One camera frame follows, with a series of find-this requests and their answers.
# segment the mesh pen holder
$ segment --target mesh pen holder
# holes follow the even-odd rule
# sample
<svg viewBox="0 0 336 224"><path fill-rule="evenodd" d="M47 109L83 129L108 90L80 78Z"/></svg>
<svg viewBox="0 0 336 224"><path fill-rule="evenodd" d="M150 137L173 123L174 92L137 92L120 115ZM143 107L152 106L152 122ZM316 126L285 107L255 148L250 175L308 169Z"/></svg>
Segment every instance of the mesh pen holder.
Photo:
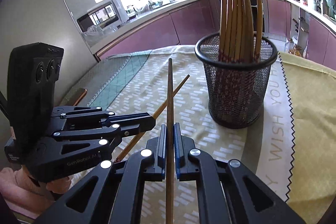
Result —
<svg viewBox="0 0 336 224"><path fill-rule="evenodd" d="M218 48L218 32L201 38L195 46L204 65L210 115L227 128L247 127L259 116L278 51L263 37L259 63L225 63L218 61Z"/></svg>

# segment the silver screw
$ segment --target silver screw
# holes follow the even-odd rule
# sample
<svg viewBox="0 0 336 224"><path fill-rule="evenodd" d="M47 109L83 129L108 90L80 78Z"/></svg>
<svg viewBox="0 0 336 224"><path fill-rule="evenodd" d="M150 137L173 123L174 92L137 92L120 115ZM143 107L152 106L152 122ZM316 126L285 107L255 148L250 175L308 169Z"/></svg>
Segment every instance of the silver screw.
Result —
<svg viewBox="0 0 336 224"><path fill-rule="evenodd" d="M194 148L190 150L189 153L193 156L198 156L201 153L201 151L199 149Z"/></svg>
<svg viewBox="0 0 336 224"><path fill-rule="evenodd" d="M101 140L99 140L99 144L100 145L105 145L105 144L107 144L108 143L108 141L106 140L106 139L101 139Z"/></svg>
<svg viewBox="0 0 336 224"><path fill-rule="evenodd" d="M140 152L140 154L143 157L149 157L152 154L152 151L150 149L144 149Z"/></svg>
<svg viewBox="0 0 336 224"><path fill-rule="evenodd" d="M234 168L237 168L240 166L240 161L239 160L231 160L230 165Z"/></svg>
<svg viewBox="0 0 336 224"><path fill-rule="evenodd" d="M109 168L111 165L112 165L112 162L110 160L103 160L100 163L100 167L104 169Z"/></svg>

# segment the chopstick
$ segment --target chopstick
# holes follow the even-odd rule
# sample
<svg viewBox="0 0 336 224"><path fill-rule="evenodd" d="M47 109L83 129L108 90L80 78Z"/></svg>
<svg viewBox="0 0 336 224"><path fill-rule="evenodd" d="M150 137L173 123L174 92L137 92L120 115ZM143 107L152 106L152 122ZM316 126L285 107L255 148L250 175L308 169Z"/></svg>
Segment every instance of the chopstick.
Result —
<svg viewBox="0 0 336 224"><path fill-rule="evenodd" d="M259 62L261 37L263 35L263 1L257 0L257 34L254 49L254 61Z"/></svg>
<svg viewBox="0 0 336 224"><path fill-rule="evenodd" d="M182 81L181 83L179 83L179 85L176 87L176 89L173 92L173 95L175 96L178 91L181 89L181 87L184 85L184 83L188 80L188 78L190 77L190 75L187 75ZM160 114L163 112L163 110L166 108L167 106L167 100L165 100L162 105L154 112L154 114L152 115L152 117L154 119L157 119ZM117 156L117 158L113 161L114 163L116 162L120 162L122 161L126 155L131 151L131 149L137 144L137 142L142 138L142 136L145 134L146 132L141 132L138 135L135 135L133 137L133 139L128 143L128 145L126 145L126 147L124 148L123 151L120 152L120 154Z"/></svg>
<svg viewBox="0 0 336 224"><path fill-rule="evenodd" d="M251 1L244 0L244 20L246 20L246 24L243 24L243 28L245 27L245 37L242 40L244 46L244 61L246 63L251 63L253 60L253 52L254 52L254 39L253 39L253 17L252 17L252 9L251 9Z"/></svg>
<svg viewBox="0 0 336 224"><path fill-rule="evenodd" d="M221 0L220 27L219 27L219 54L218 54L219 61L222 61L224 54L225 35L226 35L226 0Z"/></svg>
<svg viewBox="0 0 336 224"><path fill-rule="evenodd" d="M236 32L236 48L235 48L235 62L239 62L241 52L242 40L242 0L237 0L237 32Z"/></svg>
<svg viewBox="0 0 336 224"><path fill-rule="evenodd" d="M237 35L237 0L232 0L232 24L230 35L229 62L234 60Z"/></svg>
<svg viewBox="0 0 336 224"><path fill-rule="evenodd" d="M230 53L230 36L232 27L232 0L227 0L227 22L226 22L226 34L225 34L225 45L224 45L224 59L223 61L228 61L228 56Z"/></svg>
<svg viewBox="0 0 336 224"><path fill-rule="evenodd" d="M166 156L166 224L173 224L174 219L174 95L173 62L168 61L167 92L167 156Z"/></svg>

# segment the yellow fabric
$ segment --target yellow fabric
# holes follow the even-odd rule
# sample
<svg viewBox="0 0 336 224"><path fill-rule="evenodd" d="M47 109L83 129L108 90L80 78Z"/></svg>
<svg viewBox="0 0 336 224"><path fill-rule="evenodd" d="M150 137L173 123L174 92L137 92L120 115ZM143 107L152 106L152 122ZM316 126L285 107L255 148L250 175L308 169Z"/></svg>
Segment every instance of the yellow fabric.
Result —
<svg viewBox="0 0 336 224"><path fill-rule="evenodd" d="M288 205L316 224L336 195L336 71L287 53L281 58L295 130Z"/></svg>

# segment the countertop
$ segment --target countertop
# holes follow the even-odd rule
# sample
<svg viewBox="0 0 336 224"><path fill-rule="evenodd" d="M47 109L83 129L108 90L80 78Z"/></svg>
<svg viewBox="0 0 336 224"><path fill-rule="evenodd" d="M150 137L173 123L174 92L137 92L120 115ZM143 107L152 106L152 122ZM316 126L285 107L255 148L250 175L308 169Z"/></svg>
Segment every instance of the countertop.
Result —
<svg viewBox="0 0 336 224"><path fill-rule="evenodd" d="M179 8L181 6L188 5L192 2L195 2L198 0L178 0L173 3L170 3L168 5L165 5L163 7L157 8L155 10L151 10L149 12L146 12L137 18L133 18L129 21L127 21L123 26L121 26L117 31L106 35L105 37L102 38L98 43L90 47L90 51L92 54L95 54L99 52L102 48L110 44L112 41L116 40L118 37L124 35L125 33L129 32L130 30L142 25L143 23L159 16L164 13L167 13L171 10L174 10L176 8Z"/></svg>
<svg viewBox="0 0 336 224"><path fill-rule="evenodd" d="M308 6L303 5L302 3L300 3L296 0L286 0L286 1L296 5L296 6L300 7L301 9L305 10L306 12L310 13L311 15L316 17L318 20L323 22L326 26L328 26L334 33L336 33L336 24L334 22L332 22L331 20L329 20L328 18L324 17L318 11L315 11Z"/></svg>

